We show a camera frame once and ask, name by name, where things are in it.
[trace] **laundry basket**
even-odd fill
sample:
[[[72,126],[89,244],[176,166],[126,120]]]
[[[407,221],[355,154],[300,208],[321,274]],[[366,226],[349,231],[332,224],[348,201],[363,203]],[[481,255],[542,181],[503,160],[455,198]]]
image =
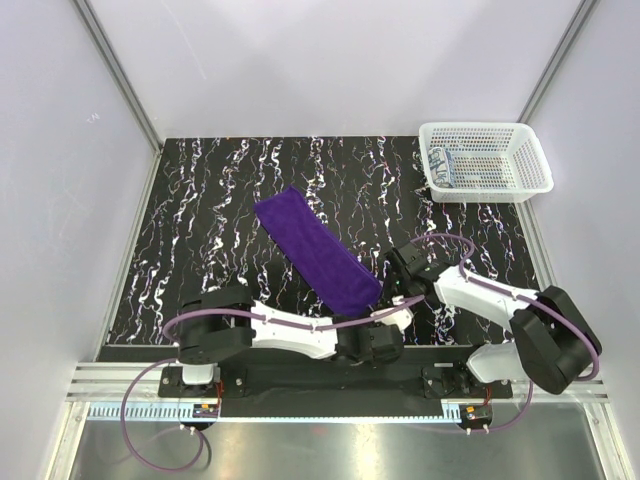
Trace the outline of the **laundry basket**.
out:
[[[451,187],[434,183],[428,157],[434,147],[444,148],[453,160]],[[435,202],[519,203],[553,188],[540,141],[521,123],[425,123],[420,153]]]

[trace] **marble pattern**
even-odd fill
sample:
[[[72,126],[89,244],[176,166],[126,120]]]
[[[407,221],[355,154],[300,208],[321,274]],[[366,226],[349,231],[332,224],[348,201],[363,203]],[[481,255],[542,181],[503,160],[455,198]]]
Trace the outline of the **marble pattern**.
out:
[[[384,252],[426,232],[472,238],[472,269],[537,288],[513,205],[431,201],[415,137],[168,140],[108,344],[166,344],[161,327],[200,292],[250,285],[269,306],[330,313],[253,213],[293,184],[318,218],[382,279]],[[453,242],[426,245],[455,262]],[[421,305],[409,344],[501,342],[505,332],[449,307]]]

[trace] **wall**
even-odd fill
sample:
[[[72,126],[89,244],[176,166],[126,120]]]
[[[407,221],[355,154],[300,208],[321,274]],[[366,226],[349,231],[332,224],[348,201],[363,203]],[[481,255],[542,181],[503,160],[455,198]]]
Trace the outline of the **wall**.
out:
[[[92,0],[168,137],[511,121],[578,0]]]
[[[0,4],[2,478],[39,478],[151,150],[71,2]]]
[[[532,121],[555,190],[533,205],[559,283],[603,344],[602,368],[640,472],[640,4],[600,2]]]

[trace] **reflective gray surface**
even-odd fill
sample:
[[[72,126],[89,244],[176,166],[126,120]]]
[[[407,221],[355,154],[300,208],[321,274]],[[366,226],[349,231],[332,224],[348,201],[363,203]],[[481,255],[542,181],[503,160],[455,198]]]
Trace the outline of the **reflective gray surface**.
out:
[[[515,412],[499,406],[497,423]],[[167,423],[131,423],[134,444]],[[455,431],[432,425],[430,429]],[[218,424],[208,429],[205,457],[176,479],[603,479],[587,418],[578,405],[533,405],[511,430],[467,437],[425,431],[419,425]],[[197,440],[174,432],[142,447],[150,461],[186,463]],[[153,479],[156,473],[129,459],[119,425],[89,421],[73,479]]]

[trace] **folded purple towel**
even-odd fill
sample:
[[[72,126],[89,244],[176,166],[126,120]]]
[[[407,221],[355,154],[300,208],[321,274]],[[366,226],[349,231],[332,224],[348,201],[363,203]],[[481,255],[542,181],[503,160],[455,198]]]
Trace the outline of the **folded purple towel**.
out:
[[[300,192],[289,187],[253,207],[302,278],[340,315],[356,316],[380,298],[380,282],[325,227]]]

